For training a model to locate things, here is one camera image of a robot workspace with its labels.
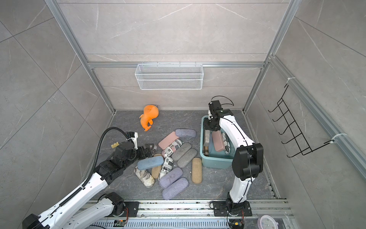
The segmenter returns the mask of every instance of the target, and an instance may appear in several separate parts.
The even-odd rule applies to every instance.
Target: metal grating
[[[97,222],[94,225],[105,227],[106,229],[115,228],[113,221]],[[124,229],[172,229],[172,228],[215,228],[228,229],[226,219],[129,219]]]
[[[138,64],[135,72],[142,90],[202,89],[202,64]]]

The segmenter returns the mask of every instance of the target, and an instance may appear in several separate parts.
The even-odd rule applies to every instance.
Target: orange plush toy
[[[153,118],[158,117],[159,115],[159,109],[154,105],[147,105],[143,109],[143,114],[140,116],[141,120],[141,126],[145,128],[145,131],[148,131],[151,128],[151,125],[153,124]]]

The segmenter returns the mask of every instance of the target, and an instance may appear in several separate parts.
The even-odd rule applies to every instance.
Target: gray marble floor
[[[240,111],[233,111],[235,118],[241,128],[249,135],[248,127],[246,126],[243,115]],[[115,115],[112,125],[122,130],[138,132],[138,145],[146,143],[154,143],[157,145],[165,136],[172,131],[179,128],[189,128],[197,131],[195,138],[180,138],[182,142],[189,142],[192,148],[199,151],[201,118],[207,115],[207,111],[160,111],[159,116],[154,119],[154,124],[151,129],[144,132],[140,125],[139,116],[142,111],[118,111]],[[105,160],[111,153],[112,140],[123,141],[124,137],[121,133],[111,130],[104,138],[101,147],[98,162]],[[124,199],[162,199],[162,188],[158,180],[155,180],[154,186],[146,188],[142,182],[134,174],[133,170],[137,162],[128,167],[122,176],[117,178],[111,185],[98,193],[95,197],[101,194],[116,192]],[[183,168],[183,177],[187,178],[189,187],[177,195],[175,199],[225,199],[227,193],[230,191],[233,181],[234,173],[229,169],[213,169],[203,167],[202,169],[202,183],[194,184],[191,180],[192,164],[189,163],[187,167]],[[270,199],[272,197],[271,191],[267,185],[267,179],[264,173],[259,174],[258,178],[253,181],[250,187],[249,199]]]

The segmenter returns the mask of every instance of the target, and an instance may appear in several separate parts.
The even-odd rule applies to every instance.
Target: black wire rack
[[[296,155],[298,155],[298,154],[307,155],[307,154],[309,154],[309,153],[311,153],[311,152],[314,152],[314,151],[315,151],[315,150],[317,150],[317,149],[320,149],[320,148],[322,148],[322,147],[324,147],[324,146],[326,146],[326,145],[328,145],[328,144],[332,143],[332,140],[330,140],[330,141],[324,142],[324,145],[322,145],[322,146],[320,146],[320,147],[318,147],[318,148],[316,148],[316,149],[312,149],[312,148],[310,147],[310,145],[309,145],[308,141],[306,140],[306,138],[305,138],[304,134],[302,133],[302,130],[300,129],[300,127],[299,127],[298,123],[296,122],[296,120],[295,120],[294,116],[292,115],[291,111],[289,110],[289,108],[288,108],[288,106],[287,106],[286,102],[283,100],[283,96],[285,95],[285,92],[286,92],[286,90],[287,90],[287,88],[288,88],[288,84],[286,84],[286,85],[284,86],[284,88],[285,88],[285,91],[283,92],[283,94],[282,94],[281,98],[278,100],[278,102],[277,102],[277,106],[276,106],[272,111],[270,111],[270,110],[268,110],[268,111],[269,111],[269,112],[274,112],[277,108],[279,108],[279,109],[280,109],[280,111],[281,111],[282,115],[281,115],[277,120],[273,120],[273,119],[272,119],[272,121],[277,122],[278,120],[280,120],[280,119],[283,117],[283,118],[285,119],[286,123],[287,123],[287,127],[286,127],[286,129],[283,131],[283,133],[278,132],[278,134],[279,134],[279,135],[283,135],[283,134],[286,132],[286,130],[287,130],[287,129],[290,129],[290,132],[291,132],[291,134],[292,134],[292,136],[293,136],[293,138],[291,138],[291,139],[290,139],[290,140],[288,140],[287,142],[283,142],[283,141],[281,141],[281,142],[282,142],[282,144],[287,144],[287,143],[291,142],[292,140],[295,140],[296,145],[298,146],[298,148],[299,148],[299,150],[300,150],[300,152],[296,153],[295,155],[293,155],[293,156],[289,156],[289,155],[287,155],[287,157],[288,157],[288,158],[292,158],[292,157],[294,157],[294,156],[296,156]],[[286,110],[285,110],[285,111],[283,111],[283,110],[281,109],[281,107],[280,107],[280,105],[281,105],[281,104],[284,104],[284,106],[286,107]],[[286,114],[286,113],[289,113],[289,114],[291,115],[291,117],[292,117],[292,119],[293,119],[293,121],[292,121],[291,123],[289,123],[289,121],[287,120],[287,118],[286,118],[286,116],[285,116],[285,114]],[[297,128],[300,130],[300,133],[299,133],[299,134],[297,134],[296,136],[294,135],[294,131],[293,131],[293,129],[291,129],[291,125],[292,125],[292,126],[294,126],[294,125],[293,125],[294,123],[296,124]],[[298,139],[299,139],[299,138],[301,138],[301,136],[305,139],[306,146],[307,146],[307,147],[305,147],[305,149],[303,149],[303,150],[301,150],[301,147],[300,147],[299,142],[298,142]]]

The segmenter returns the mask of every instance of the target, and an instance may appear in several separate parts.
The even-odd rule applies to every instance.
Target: wire basket
[[[141,90],[202,89],[202,64],[138,64],[135,72]]]

